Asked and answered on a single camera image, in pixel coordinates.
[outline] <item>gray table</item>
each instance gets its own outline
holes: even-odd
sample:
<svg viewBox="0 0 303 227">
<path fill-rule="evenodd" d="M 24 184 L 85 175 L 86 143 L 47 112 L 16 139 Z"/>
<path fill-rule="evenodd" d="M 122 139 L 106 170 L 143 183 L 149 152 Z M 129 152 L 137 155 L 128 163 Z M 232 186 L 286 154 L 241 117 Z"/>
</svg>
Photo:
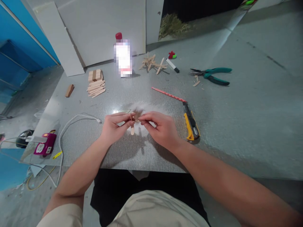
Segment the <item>gray table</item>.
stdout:
<svg viewBox="0 0 303 227">
<path fill-rule="evenodd" d="M 107 114 L 142 102 L 173 116 L 180 136 L 186 138 L 182 103 L 152 90 L 153 86 L 188 101 L 201 132 L 201 141 L 196 146 L 252 177 L 303 179 L 300 155 L 303 129 L 297 124 L 301 122 L 303 110 L 300 102 L 294 100 L 302 97 L 302 78 L 290 79 L 285 70 L 227 29 L 216 24 L 209 27 L 209 33 L 203 36 L 162 43 L 151 51 L 151 55 L 156 54 L 157 62 L 171 50 L 176 52 L 178 58 L 174 63 L 180 69 L 179 74 L 171 68 L 166 70 L 169 74 L 159 75 L 154 70 L 149 73 L 135 70 L 136 75 L 123 79 L 115 75 L 113 63 L 91 67 L 85 75 L 66 77 L 63 74 L 35 135 L 51 129 L 56 129 L 59 135 L 67 121 L 79 113 L 103 120 Z M 133 58 L 135 69 L 143 57 Z M 194 77 L 187 75 L 191 67 L 230 67 L 231 74 L 218 75 L 230 81 L 230 86 L 218 86 L 201 78 L 200 85 L 193 87 Z M 98 68 L 104 72 L 107 92 L 92 99 L 86 92 L 88 71 Z M 74 84 L 75 89 L 70 98 L 65 98 L 69 84 Z M 62 140 L 63 164 L 70 166 L 100 135 L 101 128 L 102 125 L 89 119 L 73 123 Z M 29 150 L 33 151 L 34 146 L 28 146 Z M 51 156 L 30 155 L 25 160 L 59 165 L 60 158 L 52 159 L 58 152 L 57 140 Z M 149 135 L 129 133 L 110 148 L 101 167 L 185 171 L 175 156 L 155 144 Z"/>
</svg>

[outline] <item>black pants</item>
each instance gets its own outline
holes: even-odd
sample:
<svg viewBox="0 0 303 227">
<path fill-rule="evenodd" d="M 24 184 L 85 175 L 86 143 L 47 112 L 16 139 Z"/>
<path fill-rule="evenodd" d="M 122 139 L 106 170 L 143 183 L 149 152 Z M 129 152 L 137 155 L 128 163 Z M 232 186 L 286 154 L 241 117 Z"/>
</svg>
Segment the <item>black pants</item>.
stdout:
<svg viewBox="0 0 303 227">
<path fill-rule="evenodd" d="M 144 190 L 161 190 L 184 202 L 209 224 L 196 184 L 188 173 L 150 172 L 138 181 L 127 170 L 99 169 L 91 206 L 99 213 L 102 227 L 108 226 L 129 197 Z"/>
</svg>

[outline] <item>charging cable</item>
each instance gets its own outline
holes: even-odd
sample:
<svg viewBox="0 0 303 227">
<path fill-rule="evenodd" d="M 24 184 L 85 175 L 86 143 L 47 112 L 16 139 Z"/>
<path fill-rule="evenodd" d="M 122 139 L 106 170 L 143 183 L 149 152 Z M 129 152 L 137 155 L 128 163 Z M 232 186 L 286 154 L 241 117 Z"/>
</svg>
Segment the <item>charging cable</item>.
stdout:
<svg viewBox="0 0 303 227">
<path fill-rule="evenodd" d="M 75 119 L 77 116 L 88 117 L 88 118 L 91 118 L 91 119 L 95 119 L 98 123 L 102 123 L 101 120 L 99 120 L 99 119 L 97 119 L 97 118 L 95 118 L 95 117 L 87 116 L 87 115 L 83 115 L 83 114 L 77 114 L 77 115 L 75 115 L 71 120 L 69 120 L 69 121 L 66 123 L 66 125 L 63 127 L 63 129 L 62 129 L 62 131 L 61 131 L 61 133 L 60 133 L 60 136 L 59 136 L 59 148 L 60 148 L 60 151 L 62 152 L 62 154 L 61 154 L 60 170 L 59 170 L 59 176 L 58 176 L 57 184 L 55 184 L 55 181 L 53 180 L 53 178 L 51 177 L 51 175 L 50 175 L 45 169 L 43 169 L 41 166 L 37 166 L 37 165 L 34 165 L 34 164 L 32 164 L 32 163 L 28 163 L 28 162 L 23 162 L 23 161 L 21 161 L 21 160 L 16 159 L 15 157 L 13 157 L 13 156 L 7 154 L 7 153 L 2 152 L 1 146 L 2 146 L 2 143 L 3 143 L 3 142 L 16 143 L 16 142 L 8 141 L 8 140 L 11 140 L 11 139 L 18 139 L 18 138 L 20 138 L 20 137 L 9 138 L 9 139 L 5 139 L 5 140 L 1 141 L 1 142 L 0 142 L 0 153 L 3 154 L 3 155 L 5 155 L 5 156 L 7 156 L 7 157 L 10 157 L 10 158 L 16 160 L 16 161 L 19 162 L 19 163 L 23 163 L 23 164 L 27 164 L 27 165 L 30 165 L 30 166 L 35 166 L 35 167 L 40 168 L 42 171 L 44 171 L 44 172 L 50 177 L 50 180 L 51 180 L 51 182 L 53 183 L 53 185 L 54 185 L 55 187 L 58 187 L 58 185 L 59 185 L 59 180 L 60 180 L 60 176 L 61 176 L 62 164 L 63 164 L 63 149 L 62 149 L 62 147 L 61 147 L 62 135 L 63 135 L 63 133 L 64 133 L 64 130 L 65 130 L 66 127 L 68 126 L 68 124 L 69 124 L 73 119 Z"/>
</svg>

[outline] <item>person's right hand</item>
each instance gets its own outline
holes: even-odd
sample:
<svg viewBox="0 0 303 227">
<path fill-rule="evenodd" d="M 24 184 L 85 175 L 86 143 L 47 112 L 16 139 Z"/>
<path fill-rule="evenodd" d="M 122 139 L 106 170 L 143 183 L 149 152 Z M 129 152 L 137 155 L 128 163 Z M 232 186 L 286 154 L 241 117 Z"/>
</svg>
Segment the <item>person's right hand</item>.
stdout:
<svg viewBox="0 0 303 227">
<path fill-rule="evenodd" d="M 181 141 L 183 141 L 178 136 L 175 122 L 171 116 L 151 111 L 143 114 L 138 119 L 141 125 L 144 125 L 148 130 L 152 138 L 169 151 L 176 149 Z M 154 128 L 149 121 L 153 122 L 156 127 Z"/>
</svg>

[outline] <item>person's left hand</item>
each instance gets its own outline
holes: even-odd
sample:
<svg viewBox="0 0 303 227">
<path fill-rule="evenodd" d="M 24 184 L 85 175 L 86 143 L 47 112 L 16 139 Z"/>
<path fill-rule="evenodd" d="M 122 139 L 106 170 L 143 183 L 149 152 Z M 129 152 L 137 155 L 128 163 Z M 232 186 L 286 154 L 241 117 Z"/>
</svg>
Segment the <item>person's left hand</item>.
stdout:
<svg viewBox="0 0 303 227">
<path fill-rule="evenodd" d="M 117 125 L 120 122 L 125 121 L 121 126 Z M 108 144 L 112 145 L 114 142 L 118 141 L 126 132 L 126 130 L 134 125 L 134 121 L 130 120 L 129 113 L 114 113 L 111 115 L 106 115 L 103 123 L 103 129 L 100 135 L 100 139 Z"/>
</svg>

